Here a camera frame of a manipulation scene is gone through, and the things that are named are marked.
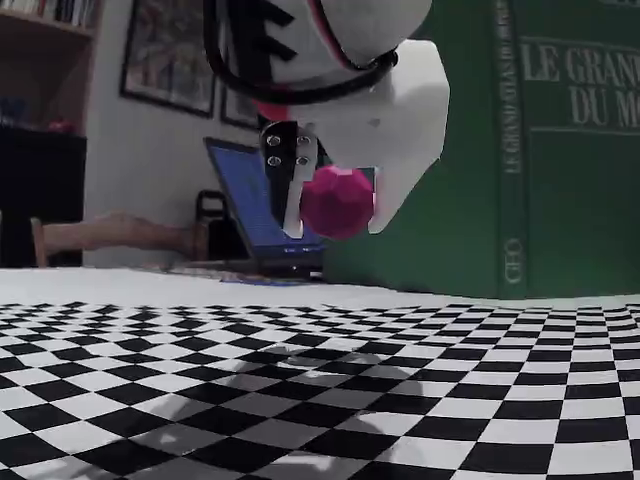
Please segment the wall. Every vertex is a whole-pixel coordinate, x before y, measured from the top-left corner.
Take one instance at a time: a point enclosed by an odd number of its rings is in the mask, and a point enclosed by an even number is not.
[[[220,125],[216,119],[119,98],[132,0],[104,3],[87,119],[85,218],[125,211],[167,225],[188,225],[193,221],[197,192],[218,186],[202,138],[246,144],[255,143],[256,134]],[[139,265],[170,257],[118,248],[89,252],[85,262]]]

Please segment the black cabinet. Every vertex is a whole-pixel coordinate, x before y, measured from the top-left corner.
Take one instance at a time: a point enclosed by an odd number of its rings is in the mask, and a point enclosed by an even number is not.
[[[34,266],[31,218],[82,220],[86,149],[82,137],[0,128],[0,266]],[[80,266],[82,253],[58,255],[51,265]]]

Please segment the picture frame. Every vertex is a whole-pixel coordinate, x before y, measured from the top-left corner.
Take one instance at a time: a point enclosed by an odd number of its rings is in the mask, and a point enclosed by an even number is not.
[[[225,62],[227,65],[229,64],[228,49],[225,53]],[[260,130],[258,109],[253,102],[249,98],[234,92],[224,84],[221,85],[221,88],[220,121],[244,130]]]
[[[204,49],[202,0],[134,0],[120,95],[211,118],[215,77]]]

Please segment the black cable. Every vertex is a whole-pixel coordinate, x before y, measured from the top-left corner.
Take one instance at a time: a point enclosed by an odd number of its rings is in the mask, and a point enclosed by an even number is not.
[[[367,73],[359,77],[337,85],[304,91],[283,91],[254,85],[231,72],[222,58],[217,6],[218,0],[203,0],[204,48],[209,65],[218,79],[228,88],[260,102],[275,105],[310,105],[329,102],[375,87],[398,63],[397,53],[391,51],[372,62]]]

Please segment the black bag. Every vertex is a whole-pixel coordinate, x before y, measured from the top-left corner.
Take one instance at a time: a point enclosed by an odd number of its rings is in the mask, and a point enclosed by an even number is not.
[[[219,208],[208,208],[207,202],[217,201]],[[229,213],[227,199],[221,192],[203,190],[196,200],[196,221],[209,228],[209,260],[242,260],[249,252],[235,220]]]

